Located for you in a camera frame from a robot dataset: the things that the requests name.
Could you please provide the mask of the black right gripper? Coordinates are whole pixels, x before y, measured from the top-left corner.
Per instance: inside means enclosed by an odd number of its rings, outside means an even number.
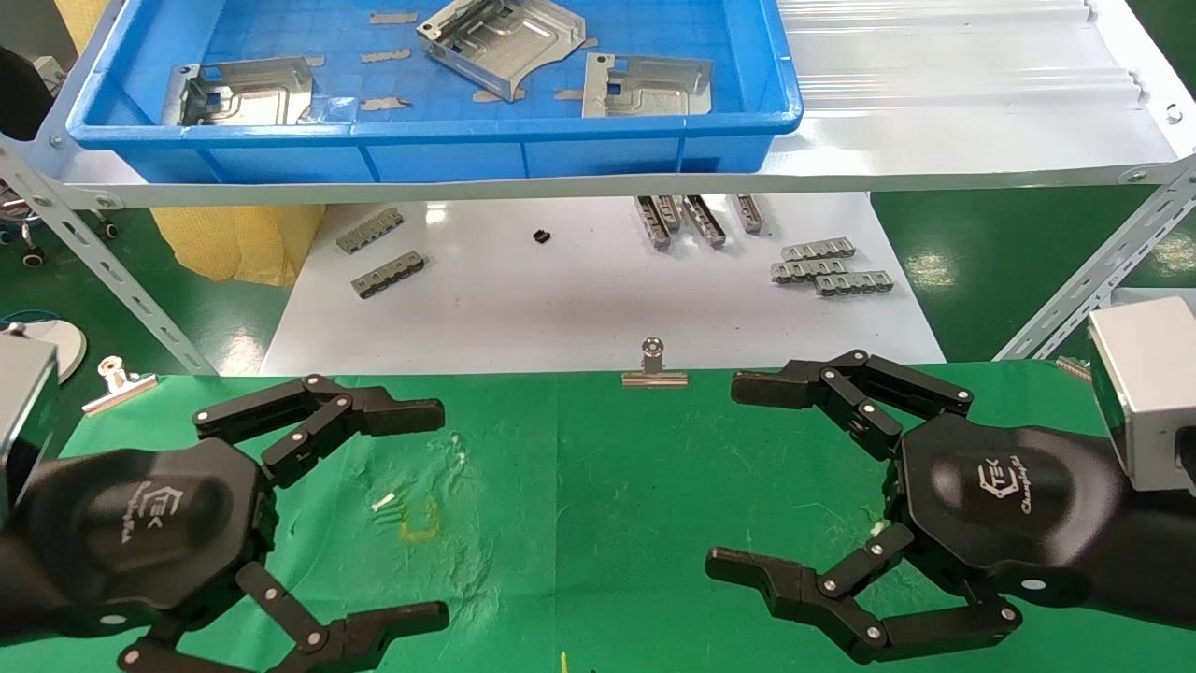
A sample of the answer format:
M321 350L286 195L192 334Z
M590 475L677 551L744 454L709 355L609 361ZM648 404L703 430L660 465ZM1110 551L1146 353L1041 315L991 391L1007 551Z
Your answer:
M773 618L816 628L854 662L997 646L1023 617L996 593L1044 608L1123 608L1112 531L1129 482L1106 438L977 424L963 418L974 405L969 388L868 351L738 371L732 400L818 408L873 459L897 461L901 524L826 573L727 547L704 558L709 579L756 589ZM927 422L902 439L885 405ZM864 608L859 593L907 553L965 605L884 619Z

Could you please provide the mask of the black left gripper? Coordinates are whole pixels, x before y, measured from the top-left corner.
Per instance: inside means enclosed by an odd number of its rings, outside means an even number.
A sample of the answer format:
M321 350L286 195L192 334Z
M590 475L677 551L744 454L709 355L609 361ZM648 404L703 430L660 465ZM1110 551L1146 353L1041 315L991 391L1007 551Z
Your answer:
M14 507L14 638L106 637L154 623L121 654L120 669L239 672L177 644L244 594L293 640L270 672L376 669L393 640L448 628L448 605L318 623L260 564L277 528L271 487L293 487L358 434L437 432L445 422L441 400L398 400L382 386L309 375L199 410L193 426L205 440L189 448L39 465ZM288 435L262 452L261 465L234 447L280 429Z

